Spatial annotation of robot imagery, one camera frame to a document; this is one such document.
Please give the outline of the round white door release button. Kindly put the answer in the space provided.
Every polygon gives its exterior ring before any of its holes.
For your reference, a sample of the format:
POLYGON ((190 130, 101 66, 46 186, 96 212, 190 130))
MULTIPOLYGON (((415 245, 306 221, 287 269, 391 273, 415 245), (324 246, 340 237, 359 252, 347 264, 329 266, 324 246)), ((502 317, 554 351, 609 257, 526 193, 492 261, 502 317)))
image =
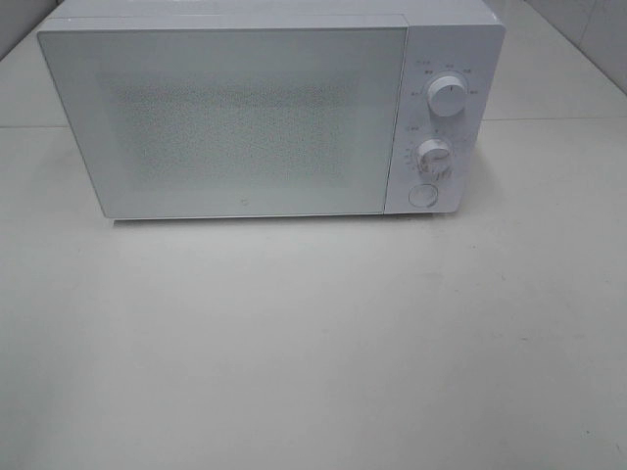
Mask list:
POLYGON ((431 208, 437 203, 438 189, 433 184, 419 184, 409 192, 409 203, 419 209, 431 208))

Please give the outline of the white microwave door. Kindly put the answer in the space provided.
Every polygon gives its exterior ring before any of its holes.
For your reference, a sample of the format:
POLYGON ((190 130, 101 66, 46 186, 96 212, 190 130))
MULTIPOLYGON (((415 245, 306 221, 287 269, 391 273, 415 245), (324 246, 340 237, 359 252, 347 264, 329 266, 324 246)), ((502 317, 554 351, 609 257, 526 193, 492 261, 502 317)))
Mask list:
POLYGON ((42 32, 112 219, 381 213, 404 28, 42 32))

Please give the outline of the white microwave knob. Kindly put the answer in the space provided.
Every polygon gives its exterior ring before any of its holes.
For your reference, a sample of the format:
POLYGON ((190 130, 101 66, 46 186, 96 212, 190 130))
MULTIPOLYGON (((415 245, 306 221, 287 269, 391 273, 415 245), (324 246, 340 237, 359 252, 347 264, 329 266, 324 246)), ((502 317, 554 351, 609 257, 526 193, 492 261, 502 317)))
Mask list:
POLYGON ((435 77, 426 88, 430 111, 439 118, 450 118, 465 108, 468 85, 458 73, 446 72, 435 77))
POLYGON ((422 173, 439 174, 451 165, 452 147, 442 139, 428 139, 416 149, 416 161, 422 173))

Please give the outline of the white microwave oven body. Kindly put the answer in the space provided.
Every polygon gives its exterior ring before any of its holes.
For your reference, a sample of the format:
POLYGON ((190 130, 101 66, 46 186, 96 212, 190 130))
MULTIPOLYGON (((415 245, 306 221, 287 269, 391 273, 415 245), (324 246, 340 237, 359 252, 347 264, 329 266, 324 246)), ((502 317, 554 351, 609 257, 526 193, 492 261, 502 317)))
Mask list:
POLYGON ((42 24, 42 32, 143 30, 280 30, 404 28, 401 84, 383 211, 371 214, 448 213, 464 191, 487 98, 506 35, 481 1, 66 1, 42 24), (426 98, 428 84, 446 72, 467 82, 465 108, 437 117, 426 98), (422 173, 417 147, 442 139, 453 150, 450 167, 422 173), (419 184, 438 189, 437 203, 409 203, 419 184))

